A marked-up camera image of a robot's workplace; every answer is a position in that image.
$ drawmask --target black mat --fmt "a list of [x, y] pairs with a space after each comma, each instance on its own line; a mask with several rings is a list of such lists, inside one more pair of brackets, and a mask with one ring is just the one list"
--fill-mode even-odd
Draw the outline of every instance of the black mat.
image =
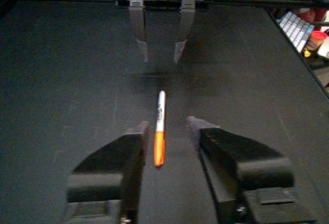
[[194, 115], [257, 139], [293, 161], [297, 189], [329, 221], [329, 103], [261, 9], [198, 12], [174, 64], [178, 12], [147, 12], [143, 63], [129, 13], [111, 4], [19, 2], [0, 21], [2, 223], [58, 223], [67, 176], [82, 159], [147, 120], [167, 92], [167, 161], [149, 161], [142, 224], [215, 223], [185, 129]]

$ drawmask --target orange marker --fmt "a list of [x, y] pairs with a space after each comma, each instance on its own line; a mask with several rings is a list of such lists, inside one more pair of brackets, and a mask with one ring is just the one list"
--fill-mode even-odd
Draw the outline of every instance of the orange marker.
[[157, 118], [157, 129], [155, 129], [155, 137], [154, 137], [154, 165], [155, 167], [161, 167], [165, 163], [165, 151], [166, 151], [165, 103], [166, 103], [166, 93], [162, 90], [159, 92], [158, 118]]

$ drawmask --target red object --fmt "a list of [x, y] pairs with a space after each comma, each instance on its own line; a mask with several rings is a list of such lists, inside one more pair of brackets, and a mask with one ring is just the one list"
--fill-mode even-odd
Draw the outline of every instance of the red object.
[[312, 32], [312, 37], [316, 39], [316, 40], [325, 40], [327, 39], [327, 34], [321, 31], [313, 31]]

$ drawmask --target screw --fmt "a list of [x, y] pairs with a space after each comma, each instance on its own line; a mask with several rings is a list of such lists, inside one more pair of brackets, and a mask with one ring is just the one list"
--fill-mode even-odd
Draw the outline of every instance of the screw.
[[240, 206], [240, 207], [237, 208], [237, 213], [238, 213], [238, 216], [240, 216], [240, 217], [246, 216], [246, 214], [248, 214], [248, 208], [246, 208], [245, 206]]
[[126, 224], [126, 223], [131, 223], [131, 219], [129, 219], [127, 217], [122, 217], [121, 224]]

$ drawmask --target black table surface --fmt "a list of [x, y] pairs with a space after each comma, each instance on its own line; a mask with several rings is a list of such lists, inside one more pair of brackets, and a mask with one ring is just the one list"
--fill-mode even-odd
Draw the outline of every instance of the black table surface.
[[0, 21], [0, 220], [59, 223], [67, 177], [143, 120], [167, 93], [167, 157], [145, 167], [139, 223], [215, 223], [186, 130], [194, 115], [293, 163], [301, 202], [329, 222], [329, 102], [265, 10], [198, 12], [179, 63], [179, 12], [147, 11], [143, 62], [129, 11], [113, 4], [19, 2]]

